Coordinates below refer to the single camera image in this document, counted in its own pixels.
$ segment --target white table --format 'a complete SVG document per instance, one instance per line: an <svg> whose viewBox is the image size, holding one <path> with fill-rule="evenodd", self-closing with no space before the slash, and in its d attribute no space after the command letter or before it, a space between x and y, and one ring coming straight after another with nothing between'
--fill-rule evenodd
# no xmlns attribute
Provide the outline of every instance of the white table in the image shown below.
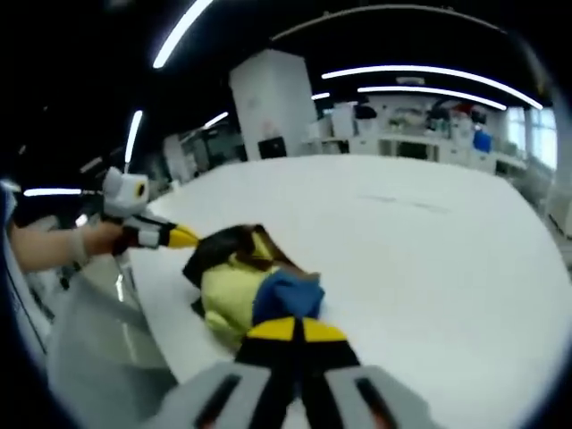
<svg viewBox="0 0 572 429"><path fill-rule="evenodd" d="M323 274L323 319L444 427L520 426L563 364L567 272L533 210L496 177L375 156L282 158L224 166L151 206L203 235L263 223L288 256ZM151 332L181 383L231 359L189 307L190 255L130 255Z"/></svg>

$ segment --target white cabinet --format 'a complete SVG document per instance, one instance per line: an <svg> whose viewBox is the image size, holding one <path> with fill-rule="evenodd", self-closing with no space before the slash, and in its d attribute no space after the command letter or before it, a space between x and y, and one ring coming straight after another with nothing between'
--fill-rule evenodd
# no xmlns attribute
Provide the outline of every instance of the white cabinet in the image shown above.
<svg viewBox="0 0 572 429"><path fill-rule="evenodd" d="M473 170L494 174L496 169L496 158L492 154L486 154L480 150L471 149L469 153L468 166Z"/></svg>
<svg viewBox="0 0 572 429"><path fill-rule="evenodd" d="M354 108L351 105L336 105L332 111L333 136L348 139L356 135Z"/></svg>
<svg viewBox="0 0 572 429"><path fill-rule="evenodd" d="M468 166L468 149L453 144L442 144L439 147L439 163Z"/></svg>
<svg viewBox="0 0 572 429"><path fill-rule="evenodd" d="M309 123L307 137L311 140L325 139L332 136L332 117L326 115L319 121Z"/></svg>
<svg viewBox="0 0 572 429"><path fill-rule="evenodd" d="M376 119L360 119L356 121L357 134L360 137L374 137L380 133Z"/></svg>
<svg viewBox="0 0 572 429"><path fill-rule="evenodd" d="M322 153L326 155L339 155L341 154L340 151L340 144L338 141L325 141L322 143Z"/></svg>
<svg viewBox="0 0 572 429"><path fill-rule="evenodd" d="M475 138L473 122L465 114L451 121L451 136L457 146L471 148Z"/></svg>
<svg viewBox="0 0 572 429"><path fill-rule="evenodd" d="M349 152L352 155L380 155L379 141L375 137L349 139Z"/></svg>

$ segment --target ceiling light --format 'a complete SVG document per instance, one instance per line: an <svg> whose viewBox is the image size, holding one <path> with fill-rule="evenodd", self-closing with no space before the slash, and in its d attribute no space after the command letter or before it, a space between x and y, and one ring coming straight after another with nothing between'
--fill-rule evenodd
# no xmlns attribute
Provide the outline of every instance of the ceiling light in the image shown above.
<svg viewBox="0 0 572 429"><path fill-rule="evenodd" d="M123 274L117 276L115 280L115 288L117 288L117 298L123 302Z"/></svg>
<svg viewBox="0 0 572 429"><path fill-rule="evenodd" d="M81 189L40 188L24 191L24 197L43 197L46 195L81 195Z"/></svg>
<svg viewBox="0 0 572 429"><path fill-rule="evenodd" d="M203 130L208 130L209 128L211 128L216 123L222 121L228 115L229 115L228 112L224 112L223 114L219 114L218 116L216 116L215 118L213 118L209 122L207 122L205 125L203 125Z"/></svg>
<svg viewBox="0 0 572 429"><path fill-rule="evenodd" d="M101 164L103 162L104 162L103 158L101 156L98 156L97 158L92 159L87 164L85 164L83 167L81 167L80 173L84 174L85 172L88 172L89 170L91 170L96 165Z"/></svg>
<svg viewBox="0 0 572 429"><path fill-rule="evenodd" d="M2 188L6 189L9 192L21 192L20 185L18 185L18 183L10 181L9 179L0 180L0 186L2 186Z"/></svg>
<svg viewBox="0 0 572 429"><path fill-rule="evenodd" d="M321 100L322 98L327 98L330 96L329 92L323 92L322 94L315 94L312 96L313 100Z"/></svg>
<svg viewBox="0 0 572 429"><path fill-rule="evenodd" d="M457 78L462 79L469 79L474 80L476 82L483 83L484 85L488 85L490 87L500 89L512 96L521 99L522 101L528 103L532 107L542 110L543 105L538 103L537 101L533 100L531 97L523 94L516 89L508 87L496 80L484 78L483 76L478 76L473 73L467 73L465 71L457 71L452 69L445 69L442 67L429 67L425 65L376 65L372 67L358 67L356 69L347 69L347 70L339 70L339 71L332 71L330 73L326 73L322 75L322 79L332 79L332 78L339 78L341 76L350 76L353 74L361 74L361 73L372 73L372 72L421 72L421 73L437 73L437 74L446 74L448 76L455 76Z"/></svg>
<svg viewBox="0 0 572 429"><path fill-rule="evenodd" d="M175 25L175 28L172 29L171 34L163 43L159 54L157 54L157 58L153 62L154 69L160 69L164 66L185 32L187 32L193 22L197 20L200 14L204 12L213 1L214 0L197 0L185 14L182 15L182 18L177 22L177 25Z"/></svg>
<svg viewBox="0 0 572 429"><path fill-rule="evenodd" d="M85 225L88 222L88 216L86 214L82 214L75 220L75 226L80 227Z"/></svg>
<svg viewBox="0 0 572 429"><path fill-rule="evenodd" d="M507 107L505 105L502 105L501 103L496 103L494 101L482 97L471 96L470 94L465 94L464 92L449 91L447 89L394 86L394 87L359 88L357 92L362 92L362 93L363 92L421 92L426 94L438 94L441 96L465 98L466 100L475 101L482 105L489 105L490 107L494 107L495 109L507 110Z"/></svg>
<svg viewBox="0 0 572 429"><path fill-rule="evenodd" d="M139 129L139 124L141 123L141 118L143 117L143 111L138 110L133 115L133 120L131 121L131 128L129 130L129 137L127 138L127 147L125 148L125 163L131 162L131 155L133 155L133 145L135 144L135 138L137 137L137 130Z"/></svg>

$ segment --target black ceiling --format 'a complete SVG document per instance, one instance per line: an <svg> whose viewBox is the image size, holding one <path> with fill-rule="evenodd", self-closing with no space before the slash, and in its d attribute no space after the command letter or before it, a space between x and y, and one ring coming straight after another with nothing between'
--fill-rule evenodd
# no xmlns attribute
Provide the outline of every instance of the black ceiling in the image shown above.
<svg viewBox="0 0 572 429"><path fill-rule="evenodd" d="M16 139L6 157L25 186L72 185L78 170L127 138L130 118L145 112L135 157L158 148L170 133L200 126L223 110L233 111L228 72L265 47L307 59L316 92L347 93L384 84L394 75L363 75L323 81L323 72L384 63L449 66L503 81L539 98L537 87L509 36L439 13L378 11L351 14L272 37L325 13L382 4L365 0L215 0L185 35L161 70L153 59L192 0L106 0L16 4L14 24L29 30L9 64L15 94L11 120ZM527 34L541 11L521 3L448 3L457 11ZM466 81L427 78L440 88L463 89L515 104L494 89Z"/></svg>

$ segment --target wall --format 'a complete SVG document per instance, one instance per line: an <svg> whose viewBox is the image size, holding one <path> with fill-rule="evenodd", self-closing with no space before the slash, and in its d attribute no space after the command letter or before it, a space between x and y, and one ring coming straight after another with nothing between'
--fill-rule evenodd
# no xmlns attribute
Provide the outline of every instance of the wall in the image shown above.
<svg viewBox="0 0 572 429"><path fill-rule="evenodd" d="M190 181L189 167L187 166L185 154L182 151L182 146L177 134L173 134L164 140L163 153L172 179L180 183Z"/></svg>
<svg viewBox="0 0 572 429"><path fill-rule="evenodd" d="M572 188L572 109L561 93L555 88L552 93L554 119L556 120L557 169L556 182L561 188Z"/></svg>
<svg viewBox="0 0 572 429"><path fill-rule="evenodd" d="M234 159L237 157L236 147L242 146L244 140L238 132L226 132L222 130L213 139L208 140L208 148L211 155L222 155L225 159Z"/></svg>
<svg viewBox="0 0 572 429"><path fill-rule="evenodd" d="M522 187L526 200L543 215L548 194L551 188L554 171L528 154L528 168Z"/></svg>
<svg viewBox="0 0 572 429"><path fill-rule="evenodd" d="M206 143L202 138L193 139L189 153L195 155L195 162L200 172L208 171L210 162L208 160L208 152L206 151Z"/></svg>

